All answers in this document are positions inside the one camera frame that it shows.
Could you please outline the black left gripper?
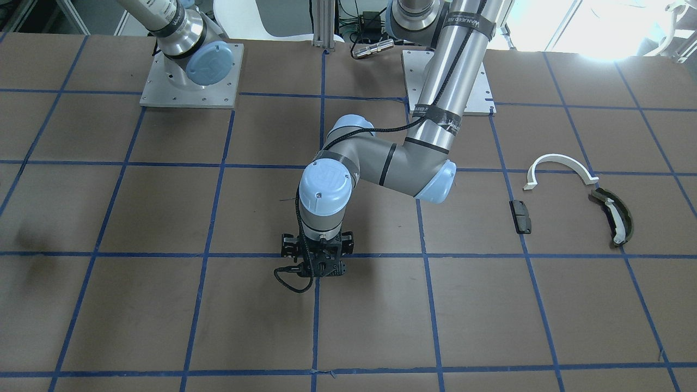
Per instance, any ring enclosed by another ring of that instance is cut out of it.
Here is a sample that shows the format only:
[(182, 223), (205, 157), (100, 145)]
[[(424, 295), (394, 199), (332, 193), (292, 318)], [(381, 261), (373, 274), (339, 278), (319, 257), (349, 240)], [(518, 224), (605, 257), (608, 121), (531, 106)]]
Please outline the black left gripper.
[(342, 232), (329, 240), (314, 241), (306, 238), (305, 241), (311, 260), (303, 260), (299, 265), (284, 266), (281, 271), (296, 273), (303, 278), (334, 277), (346, 273), (346, 265), (341, 258), (353, 253), (354, 238), (351, 231)]

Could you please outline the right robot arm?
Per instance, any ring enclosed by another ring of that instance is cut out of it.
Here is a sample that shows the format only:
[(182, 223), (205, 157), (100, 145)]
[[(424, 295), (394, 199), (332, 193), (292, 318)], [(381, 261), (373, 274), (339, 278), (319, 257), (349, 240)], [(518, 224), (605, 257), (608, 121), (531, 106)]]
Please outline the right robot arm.
[(221, 82), (234, 55), (222, 29), (194, 1), (119, 1), (156, 39), (160, 52), (199, 86)]

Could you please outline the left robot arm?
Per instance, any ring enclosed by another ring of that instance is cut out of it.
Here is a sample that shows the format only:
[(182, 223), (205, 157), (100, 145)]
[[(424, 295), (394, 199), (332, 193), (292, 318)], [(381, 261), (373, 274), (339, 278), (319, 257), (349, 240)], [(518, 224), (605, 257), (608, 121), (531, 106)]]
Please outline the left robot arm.
[(281, 256), (294, 264), (275, 274), (314, 279), (346, 272), (341, 257), (352, 253), (353, 234), (341, 228), (360, 180), (428, 203), (445, 200), (456, 174), (451, 145), (502, 6), (501, 1), (388, 3), (387, 32), (434, 50), (411, 122), (374, 127), (362, 116), (344, 115), (334, 124), (299, 180), (299, 233), (282, 236)]

